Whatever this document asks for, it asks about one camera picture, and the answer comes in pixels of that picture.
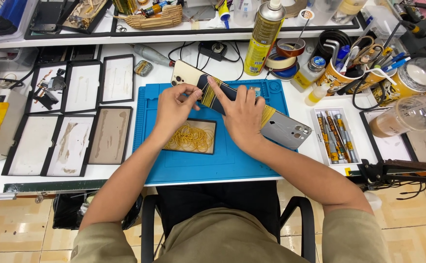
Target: person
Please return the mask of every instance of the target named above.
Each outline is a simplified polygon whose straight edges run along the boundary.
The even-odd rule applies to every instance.
[[[224,108],[224,124],[234,143],[319,202],[324,263],[388,262],[387,246],[362,191],[344,176],[262,136],[265,100],[240,86],[230,101],[208,82]],[[140,147],[112,174],[94,197],[80,225],[72,263],[133,263],[137,259],[120,222],[139,196],[163,146],[186,121],[202,91],[180,84],[158,100],[155,126]],[[281,246],[276,181],[157,187],[166,236],[156,260],[180,263],[308,262]]]

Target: black chair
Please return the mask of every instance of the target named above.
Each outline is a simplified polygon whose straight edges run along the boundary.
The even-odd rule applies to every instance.
[[[141,214],[141,263],[151,263],[154,255],[154,228],[155,209],[158,205],[158,195],[148,195],[143,202]],[[301,257],[310,263],[315,263],[315,231],[314,213],[309,199],[292,197],[280,217],[280,226],[283,228],[291,214],[299,207],[302,218]]]

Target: pants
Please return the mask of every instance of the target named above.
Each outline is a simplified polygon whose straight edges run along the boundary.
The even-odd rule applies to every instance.
[[[226,207],[255,216],[280,242],[280,201],[276,181],[157,186],[156,190],[166,238],[174,225],[195,214]]]

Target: blue silicone mat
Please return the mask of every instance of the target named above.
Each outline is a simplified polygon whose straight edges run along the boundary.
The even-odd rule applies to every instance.
[[[279,80],[226,81],[233,88],[239,85],[259,87],[261,96],[270,105],[288,115],[288,108]],[[135,120],[135,151],[148,137],[155,125],[158,95],[166,84],[148,84],[138,92],[137,116]],[[146,180],[146,184],[205,182],[217,180],[250,179],[279,176],[267,165],[249,157],[232,141],[220,113],[200,105],[189,118],[214,120],[217,122],[214,154],[161,151]]]

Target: white box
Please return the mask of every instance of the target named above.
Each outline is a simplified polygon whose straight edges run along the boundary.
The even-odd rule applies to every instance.
[[[351,134],[350,123],[346,119],[346,114],[345,114],[344,108],[342,108],[342,107],[333,107],[333,108],[314,108],[310,112],[311,113],[312,122],[313,122],[314,127],[315,127],[315,134],[317,136],[317,141],[318,141],[318,144],[319,144],[320,152],[321,152],[322,158],[323,158],[323,164],[325,164],[327,166],[338,166],[338,165],[346,165],[347,166],[348,165],[348,161],[345,160],[345,159],[339,160],[340,161],[339,164],[331,164],[330,158],[328,158],[327,150],[325,148],[325,143],[323,141],[323,135],[322,135],[322,132],[320,130],[319,121],[317,119],[317,114],[320,113],[320,112],[323,112],[322,114],[323,114],[323,116],[325,118],[326,117],[325,111],[329,111],[329,113],[332,116],[334,116],[335,114],[338,114],[338,113],[341,114],[341,119],[343,120],[343,123],[345,124],[346,131],[348,132],[348,136],[350,137],[350,141],[351,141],[351,144],[353,146],[354,155],[356,156],[356,159],[357,159],[357,162],[353,162],[351,164],[360,164],[360,163],[362,163],[361,162],[361,158],[359,157],[359,154],[358,154],[358,151],[357,151],[357,147],[356,147],[355,142],[354,142],[353,135]]]

